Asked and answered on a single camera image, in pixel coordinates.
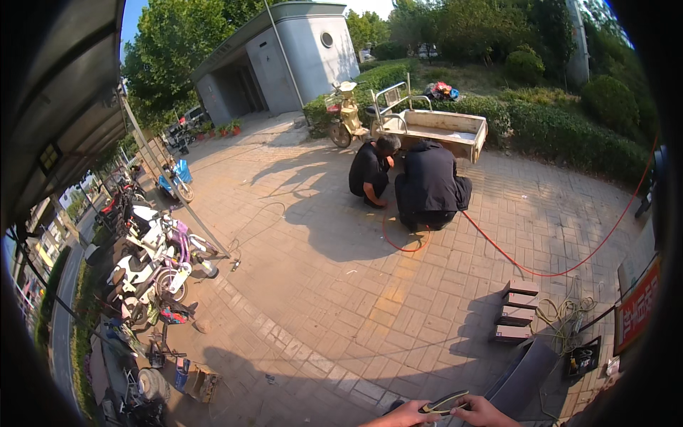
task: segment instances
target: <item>black shirt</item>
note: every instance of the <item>black shirt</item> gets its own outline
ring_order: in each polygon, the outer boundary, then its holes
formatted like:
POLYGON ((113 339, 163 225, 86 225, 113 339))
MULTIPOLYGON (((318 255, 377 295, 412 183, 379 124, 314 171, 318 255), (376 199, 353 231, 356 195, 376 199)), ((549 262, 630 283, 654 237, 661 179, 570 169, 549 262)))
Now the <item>black shirt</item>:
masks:
POLYGON ((441 144, 420 141, 410 148, 404 164, 406 183, 400 189, 404 212, 467 209, 472 183, 456 176, 456 160, 441 144))
POLYGON ((351 170, 348 172, 348 186, 351 193, 357 196, 365 195, 363 191, 363 183, 373 183, 378 174, 385 174, 389 168, 386 159, 380 159, 377 155, 377 150, 370 143, 364 143, 356 157, 351 163, 351 170))

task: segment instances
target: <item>road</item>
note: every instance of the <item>road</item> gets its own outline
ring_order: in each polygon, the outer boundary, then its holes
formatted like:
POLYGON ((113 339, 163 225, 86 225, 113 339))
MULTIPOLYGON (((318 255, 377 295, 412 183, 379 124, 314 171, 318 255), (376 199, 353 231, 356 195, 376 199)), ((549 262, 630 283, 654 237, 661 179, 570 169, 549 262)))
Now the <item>road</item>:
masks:
MULTIPOLYGON (((85 240, 90 241, 93 237, 93 223, 95 221, 95 212, 92 208, 88 209, 83 215, 81 222, 76 228, 84 235, 85 240)), ((71 246, 71 253, 66 260, 64 271, 61 274, 61 281, 57 289, 57 295, 70 307, 74 301, 74 294, 76 292, 76 279, 79 275, 81 267, 81 260, 83 259, 83 248, 76 242, 76 239, 71 236, 67 242, 71 246)), ((55 383, 61 392, 67 396, 67 399, 72 400, 76 407, 76 396, 74 394, 74 385, 72 382, 72 366, 71 366, 71 324, 72 319, 69 313, 60 304, 55 304, 55 318, 52 327, 52 363, 55 383)))

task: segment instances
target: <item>red hose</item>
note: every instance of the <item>red hose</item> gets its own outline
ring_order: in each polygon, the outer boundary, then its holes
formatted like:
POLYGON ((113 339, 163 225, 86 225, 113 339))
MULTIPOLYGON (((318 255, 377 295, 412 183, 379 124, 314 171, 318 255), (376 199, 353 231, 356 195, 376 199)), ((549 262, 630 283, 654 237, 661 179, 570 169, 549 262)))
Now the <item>red hose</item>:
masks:
MULTIPOLYGON (((574 269, 576 269, 577 267, 579 267, 580 265, 584 264, 584 263, 585 263, 586 261, 588 261, 593 255, 595 255, 596 252, 604 245, 604 243, 607 242, 607 239, 612 235, 612 233, 614 232, 614 230, 617 229, 617 225, 619 225, 619 223, 622 222, 622 218, 624 218, 624 215, 625 215, 626 212, 628 211, 628 208, 631 206, 631 203, 633 203, 633 199, 636 197, 636 194, 638 194, 638 190, 640 189, 640 186, 643 184, 643 181, 645 180, 645 176, 647 175, 647 171, 648 171, 648 169, 650 168, 650 162, 652 161, 652 155, 654 154, 654 149, 655 149, 655 147, 657 146, 657 139, 658 139, 658 137, 659 137, 659 134, 657 134, 657 135, 654 137, 654 143, 652 144, 652 149, 650 150, 650 157, 648 157, 648 159, 647 159, 647 165, 645 166, 645 170, 643 171, 643 176, 641 176, 641 180, 640 180, 640 182, 638 182, 638 186, 636 187, 636 190, 633 192, 633 195, 631 196, 631 200, 628 201, 628 204, 626 205, 626 208, 625 208, 624 211, 622 212, 622 215, 621 215, 621 216, 619 217, 619 219, 617 220, 617 223, 614 225, 614 227, 612 227, 612 230, 610 230, 610 232, 607 234, 607 236, 604 238, 604 240, 600 243, 600 245, 599 245, 598 247, 596 247, 596 249, 595 249, 594 251, 592 251, 592 252, 590 253, 590 255, 588 255, 588 256, 586 257, 586 259, 584 259, 583 261, 579 262, 577 265, 573 266, 572 268, 568 269, 567 271, 563 271, 562 273, 555 273, 555 274, 534 273, 533 271, 531 271, 531 270, 529 270, 529 269, 527 269, 527 268, 525 268, 525 267, 519 265, 519 263, 517 263, 517 261, 515 261, 514 259, 512 259, 511 256, 507 255, 506 252, 505 252, 504 250, 502 250, 502 249, 500 248, 500 246, 498 246, 498 245, 493 241, 493 239, 491 239, 491 237, 489 237, 481 228, 479 228, 479 226, 477 225, 477 223, 474 222, 474 220, 473 220, 469 215, 467 215, 467 212, 465 212, 465 211, 463 210, 463 211, 462 211, 462 214, 463 214, 463 215, 472 223, 472 225, 475 226, 475 228, 476 228, 477 230, 479 230, 480 233, 482 233, 482 235, 484 235, 484 237, 486 238, 486 240, 488 240, 488 241, 491 243, 491 245, 493 245, 496 249, 498 249, 498 251, 499 251, 500 253, 502 253, 508 260, 510 260, 510 262, 511 262, 512 264, 515 264, 515 265, 516 265, 517 267, 519 267, 520 269, 526 271, 527 273, 530 273, 531 275, 534 275, 534 276, 541 276, 541 277, 555 277, 555 276, 562 276, 562 275, 565 275, 565 274, 569 273, 571 270, 574 270, 574 269)), ((417 252, 417 251, 419 251, 420 249, 423 249, 424 247, 426 247, 427 244, 429 243, 429 240, 427 240, 427 243, 425 243, 424 245, 418 247, 417 249, 403 249, 403 248, 401 248, 401 247, 398 247, 398 246, 394 245, 394 244, 389 240, 389 237, 387 237, 387 232, 386 232, 386 230, 385 230, 385 221, 386 221, 386 220, 387 220, 387 212, 385 211, 385 216, 384 216, 384 219, 382 220, 382 232, 384 233, 385 239, 387 240, 387 242, 389 242, 389 244, 390 244, 391 246, 395 247, 396 249, 399 249, 400 251, 403 251, 403 252, 417 252)))

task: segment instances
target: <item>round window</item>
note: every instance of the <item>round window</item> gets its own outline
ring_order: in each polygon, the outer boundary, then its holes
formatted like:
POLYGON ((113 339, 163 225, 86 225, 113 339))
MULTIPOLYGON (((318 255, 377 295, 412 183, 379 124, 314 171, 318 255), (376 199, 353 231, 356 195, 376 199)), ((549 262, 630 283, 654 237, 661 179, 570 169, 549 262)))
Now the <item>round window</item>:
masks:
POLYGON ((326 48, 331 48, 332 47, 332 35, 328 33, 327 31, 323 31, 322 34, 320 34, 320 41, 322 42, 322 45, 325 46, 326 48))

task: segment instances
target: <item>battery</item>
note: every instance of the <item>battery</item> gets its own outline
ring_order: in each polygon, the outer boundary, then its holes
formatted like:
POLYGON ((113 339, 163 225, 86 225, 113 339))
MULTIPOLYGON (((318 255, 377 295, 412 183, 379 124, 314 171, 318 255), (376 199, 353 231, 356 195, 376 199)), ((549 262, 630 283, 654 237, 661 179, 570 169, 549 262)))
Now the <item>battery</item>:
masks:
POLYGON ((531 337, 531 328, 528 326, 496 325, 491 340, 518 344, 529 337, 531 337))
POLYGON ((510 293, 513 292, 515 294, 524 294, 524 295, 533 295, 536 296, 538 295, 538 291, 540 288, 538 287, 537 283, 534 283, 532 281, 523 281, 523 280, 517 280, 517 279, 510 279, 507 282, 507 285, 505 285, 505 289, 503 289, 504 293, 510 293))
POLYGON ((508 292, 503 298, 504 305, 511 305, 512 307, 536 309, 538 307, 538 296, 516 294, 508 292))
POLYGON ((501 314, 496 320, 496 325, 527 326, 533 322, 535 315, 535 310, 529 308, 504 305, 501 307, 501 314))

